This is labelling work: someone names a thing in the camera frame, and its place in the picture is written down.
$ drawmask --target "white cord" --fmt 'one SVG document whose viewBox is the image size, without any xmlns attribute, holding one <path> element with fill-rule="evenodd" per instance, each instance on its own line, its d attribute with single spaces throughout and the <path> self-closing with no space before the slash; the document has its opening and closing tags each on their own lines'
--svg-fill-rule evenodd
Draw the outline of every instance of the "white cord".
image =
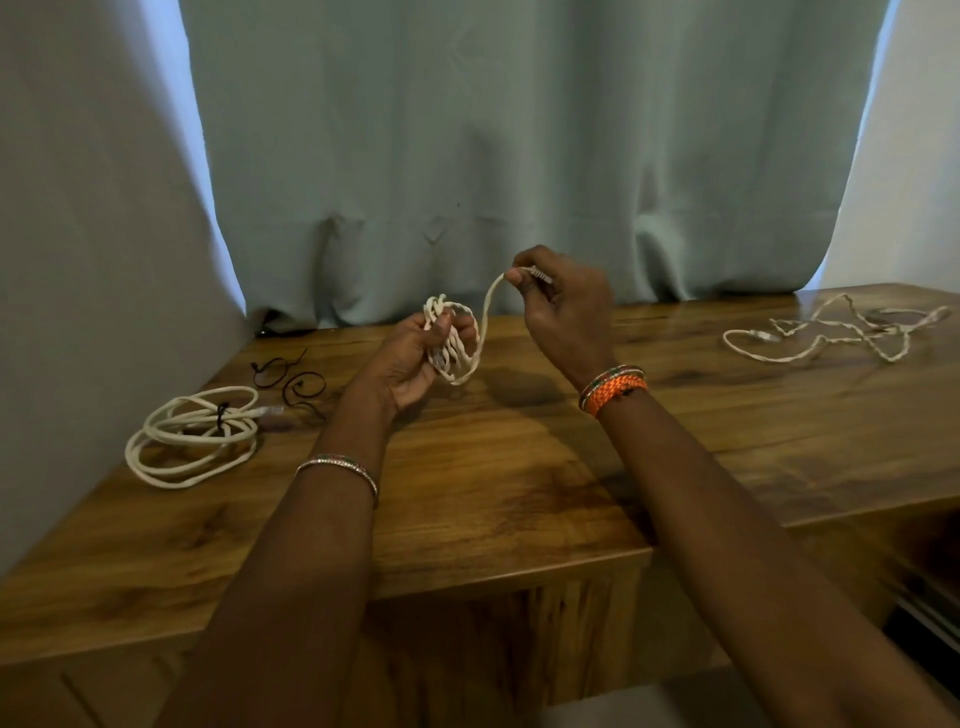
<svg viewBox="0 0 960 728">
<path fill-rule="evenodd" d="M 250 395 L 250 401 L 241 407 L 227 407 L 223 415 L 219 418 L 223 426 L 223 433 L 217 432 L 217 408 L 218 405 L 206 398 L 211 395 L 222 395 L 227 392 L 243 392 Z M 174 397 L 162 407 L 154 411 L 143 423 L 143 427 L 137 430 L 130 440 L 127 441 L 127 447 L 124 450 L 124 456 L 127 459 L 127 465 L 144 482 L 150 483 L 157 488 L 166 488 L 178 490 L 189 488 L 202 480 L 206 480 L 213 475 L 228 471 L 240 463 L 245 463 L 253 457 L 256 452 L 256 420 L 255 418 L 266 414 L 269 407 L 258 407 L 252 409 L 256 403 L 257 393 L 251 387 L 220 387 L 218 389 L 209 389 L 205 392 L 189 397 Z M 200 409 L 191 409 L 188 412 L 176 414 L 176 411 L 185 404 L 193 402 L 200 406 Z M 186 434 L 189 429 L 202 429 L 201 435 Z M 225 448 L 235 443 L 242 443 L 250 440 L 250 446 L 240 455 L 213 470 L 194 475 L 186 480 L 168 481 L 160 480 L 155 475 L 172 477 L 184 473 L 191 473 L 198 468 L 202 468 L 207 463 L 213 461 Z M 185 465 L 178 465 L 170 468 L 155 468 L 144 465 L 140 461 L 140 453 L 150 442 L 158 442 L 163 445 L 212 445 L 217 448 L 209 455 L 205 455 L 193 462 Z"/>
<path fill-rule="evenodd" d="M 858 321 L 860 321 L 865 327 L 866 330 L 859 327 L 857 324 L 851 324 L 845 321 L 825 321 L 820 318 L 821 312 L 827 308 L 834 301 L 839 301 L 843 299 L 847 302 L 847 305 L 850 307 L 850 311 Z M 859 311 L 856 310 L 856 306 L 853 305 L 853 299 L 846 293 L 840 293 L 829 299 L 825 303 L 822 303 L 814 312 L 809 319 L 794 321 L 792 319 L 770 319 L 770 324 L 775 328 L 780 335 L 775 333 L 770 333 L 769 331 L 758 331 L 755 329 L 744 329 L 744 328 L 732 328 L 729 331 L 725 331 L 723 335 L 724 343 L 733 349 L 739 354 L 744 356 L 749 356 L 751 359 L 756 361 L 767 361 L 774 364 L 785 364 L 791 361 L 797 361 L 798 359 L 803 359 L 805 356 L 810 356 L 821 349 L 824 345 L 829 344 L 856 344 L 859 342 L 864 342 L 869 346 L 877 356 L 883 359 L 886 362 L 891 364 L 900 361 L 910 351 L 910 334 L 914 331 L 933 326 L 939 321 L 942 321 L 950 313 L 950 309 L 947 306 L 939 306 L 934 308 L 932 311 L 921 311 L 916 308 L 881 308 L 876 311 L 877 314 L 887 314 L 887 313 L 915 313 L 920 315 L 922 318 L 915 324 L 891 324 L 891 323 L 882 323 L 878 324 L 873 321 L 869 321 L 865 318 Z M 794 354 L 793 356 L 784 356 L 781 358 L 772 358 L 769 356 L 762 356 L 760 354 L 747 352 L 740 347 L 736 346 L 731 340 L 730 335 L 732 333 L 744 334 L 745 336 L 751 336 L 755 339 L 765 342 L 780 342 L 784 339 L 788 339 L 793 336 L 798 331 L 804 330 L 806 327 L 811 324 L 823 324 L 824 326 L 829 327 L 842 327 L 847 328 L 853 331 L 855 336 L 842 336 L 842 337 L 829 337 L 824 334 L 818 334 L 817 337 L 813 340 L 813 343 L 810 344 L 802 352 Z M 900 345 L 900 351 L 895 354 L 888 354 L 880 349 L 876 345 L 875 340 L 881 339 L 885 336 L 902 336 L 902 344 Z"/>
<path fill-rule="evenodd" d="M 536 266 L 529 268 L 522 267 L 520 270 L 526 271 L 544 283 L 553 282 L 553 279 Z M 467 354 L 467 350 L 464 348 L 464 342 L 460 340 L 460 334 L 455 327 L 450 327 L 450 334 L 446 337 L 444 345 L 430 352 L 429 359 L 434 369 L 437 370 L 440 376 L 455 387 L 466 382 L 473 376 L 473 373 L 476 372 L 477 367 L 480 366 L 480 352 L 483 350 L 483 343 L 487 339 L 487 312 L 490 310 L 493 291 L 502 280 L 503 274 L 501 273 L 487 290 L 487 297 L 483 301 L 483 316 L 480 319 L 480 328 L 477 328 L 476 317 L 473 316 L 473 311 L 462 303 L 448 301 L 446 299 L 446 293 L 442 293 L 440 296 L 431 296 L 423 305 L 423 317 L 426 319 L 426 323 L 423 325 L 424 330 L 431 328 L 446 308 L 463 311 L 473 318 L 473 327 L 477 331 L 477 350 L 473 353 L 473 356 Z"/>
</svg>

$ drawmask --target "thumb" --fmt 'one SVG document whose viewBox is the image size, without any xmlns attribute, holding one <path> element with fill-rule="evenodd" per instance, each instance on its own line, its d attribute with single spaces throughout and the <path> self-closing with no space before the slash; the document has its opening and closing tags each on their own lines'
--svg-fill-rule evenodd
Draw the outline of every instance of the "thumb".
<svg viewBox="0 0 960 728">
<path fill-rule="evenodd" d="M 528 313 L 537 313 L 550 307 L 550 302 L 543 295 L 534 277 L 519 268 L 511 268 L 503 277 L 520 292 L 523 305 Z"/>
<path fill-rule="evenodd" d="M 436 349 L 444 344 L 446 337 L 450 335 L 450 327 L 453 325 L 453 318 L 446 311 L 437 317 L 433 326 L 423 332 L 421 340 L 427 349 Z"/>
</svg>

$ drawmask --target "orange braided bracelet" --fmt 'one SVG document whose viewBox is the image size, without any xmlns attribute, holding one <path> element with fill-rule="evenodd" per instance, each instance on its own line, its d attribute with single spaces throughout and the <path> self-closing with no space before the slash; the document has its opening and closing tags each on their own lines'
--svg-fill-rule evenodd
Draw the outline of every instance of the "orange braided bracelet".
<svg viewBox="0 0 960 728">
<path fill-rule="evenodd" d="M 614 397 L 619 397 L 635 389 L 646 389 L 647 380 L 636 374 L 614 376 L 590 393 L 584 402 L 584 411 L 593 417 Z"/>
</svg>

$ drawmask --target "person's left hand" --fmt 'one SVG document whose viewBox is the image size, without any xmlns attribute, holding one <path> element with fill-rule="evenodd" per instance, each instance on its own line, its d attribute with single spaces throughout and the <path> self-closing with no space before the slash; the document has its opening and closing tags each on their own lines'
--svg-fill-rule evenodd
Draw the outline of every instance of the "person's left hand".
<svg viewBox="0 0 960 728">
<path fill-rule="evenodd" d="M 451 326 L 457 328 L 467 353 L 476 351 L 477 327 L 471 316 L 454 317 L 447 310 L 427 331 L 424 322 L 423 314 L 415 313 L 397 324 L 357 375 L 366 386 L 388 394 L 395 413 L 420 400 L 437 378 L 426 356 L 444 344 Z"/>
</svg>

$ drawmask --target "bracelet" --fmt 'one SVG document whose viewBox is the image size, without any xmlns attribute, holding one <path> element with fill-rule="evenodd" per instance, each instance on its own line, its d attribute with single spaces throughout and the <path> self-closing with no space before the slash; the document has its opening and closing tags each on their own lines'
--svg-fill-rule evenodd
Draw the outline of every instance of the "bracelet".
<svg viewBox="0 0 960 728">
<path fill-rule="evenodd" d="M 647 375 L 644 374 L 643 370 L 640 369 L 636 364 L 620 364 L 612 367 L 611 369 L 608 369 L 606 372 L 603 372 L 597 376 L 590 384 L 584 387 L 584 391 L 580 393 L 580 409 L 584 412 L 587 411 L 587 400 L 592 397 L 593 393 L 596 392 L 600 386 L 610 381 L 615 376 L 626 374 L 639 376 L 644 380 L 644 382 L 647 379 Z"/>
<path fill-rule="evenodd" d="M 614 397 L 646 389 L 647 377 L 638 366 L 623 364 L 608 369 L 588 384 L 580 395 L 580 409 L 593 417 Z"/>
<path fill-rule="evenodd" d="M 294 473 L 294 477 L 299 475 L 300 471 L 304 468 L 309 468 L 313 465 L 336 465 L 338 468 L 346 468 L 351 473 L 356 473 L 370 485 L 370 489 L 373 492 L 373 510 L 375 511 L 376 507 L 380 504 L 380 489 L 376 487 L 376 481 L 373 480 L 373 476 L 367 472 L 367 469 L 356 460 L 351 460 L 344 455 L 316 455 L 300 465 L 297 468 L 297 472 Z"/>
</svg>

